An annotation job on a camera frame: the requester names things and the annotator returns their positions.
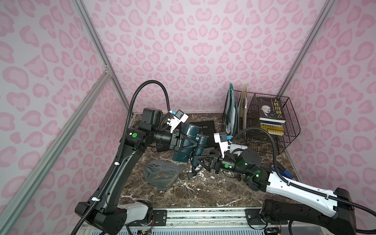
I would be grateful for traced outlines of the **grey hair dryer pouch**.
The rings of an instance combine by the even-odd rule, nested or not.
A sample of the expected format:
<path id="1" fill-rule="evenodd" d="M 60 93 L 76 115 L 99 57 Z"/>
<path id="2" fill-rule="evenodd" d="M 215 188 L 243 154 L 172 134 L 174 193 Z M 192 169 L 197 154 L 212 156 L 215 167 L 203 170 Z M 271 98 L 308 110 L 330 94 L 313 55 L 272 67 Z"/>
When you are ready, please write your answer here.
<path id="1" fill-rule="evenodd" d="M 161 191 L 168 191 L 185 170 L 182 165 L 173 164 L 164 160 L 148 162 L 144 167 L 144 179 L 147 183 Z"/>

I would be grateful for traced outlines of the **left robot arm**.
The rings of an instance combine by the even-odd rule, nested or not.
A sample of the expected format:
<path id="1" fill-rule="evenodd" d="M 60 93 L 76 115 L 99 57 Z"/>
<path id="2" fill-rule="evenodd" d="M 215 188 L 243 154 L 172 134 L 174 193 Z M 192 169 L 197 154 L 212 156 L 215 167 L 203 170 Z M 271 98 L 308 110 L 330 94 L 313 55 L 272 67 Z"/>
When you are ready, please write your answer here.
<path id="1" fill-rule="evenodd" d="M 171 110 L 168 92 L 161 82 L 148 80 L 142 83 L 136 89 L 129 108 L 133 108 L 137 96 L 149 84 L 158 85 L 164 92 L 167 114 L 155 115 L 156 110 L 144 109 L 142 117 L 146 121 L 136 128 L 130 127 L 131 115 L 128 115 L 112 165 L 92 197 L 79 202 L 74 210 L 80 220 L 71 234 L 78 234 L 84 223 L 101 230 L 103 235 L 116 235 L 123 227 L 129 227 L 134 222 L 154 226 L 153 207 L 149 203 L 137 201 L 123 208 L 118 207 L 120 195 L 133 168 L 150 145 L 156 144 L 160 151 L 176 150 L 180 146 L 181 134 L 173 124 L 176 112 Z"/>

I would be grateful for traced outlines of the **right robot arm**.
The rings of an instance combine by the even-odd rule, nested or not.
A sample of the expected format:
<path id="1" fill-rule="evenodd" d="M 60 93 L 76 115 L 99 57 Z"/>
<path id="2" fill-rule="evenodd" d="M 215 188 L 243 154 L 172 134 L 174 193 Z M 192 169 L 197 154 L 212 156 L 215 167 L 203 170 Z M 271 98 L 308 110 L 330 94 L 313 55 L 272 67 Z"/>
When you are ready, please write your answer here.
<path id="1" fill-rule="evenodd" d="M 249 127 L 234 137 L 225 132 L 215 133 L 214 141 L 219 144 L 219 154 L 212 156 L 210 169 L 224 170 L 244 176 L 244 182 L 253 191 L 262 191 L 284 196 L 295 201 L 294 204 L 266 200 L 260 216 L 266 224 L 272 222 L 294 221 L 319 225 L 334 235 L 374 235 L 375 230 L 362 230 L 356 226 L 355 210 L 359 209 L 372 216 L 372 209 L 354 203 L 350 193 L 342 188 L 334 191 L 312 187 L 284 177 L 278 169 L 268 171 L 261 165 L 260 155 L 252 149 L 243 149 L 233 141 L 248 131 L 265 134 L 272 146 L 273 164 L 277 165 L 277 150 L 273 137 L 259 127 Z"/>

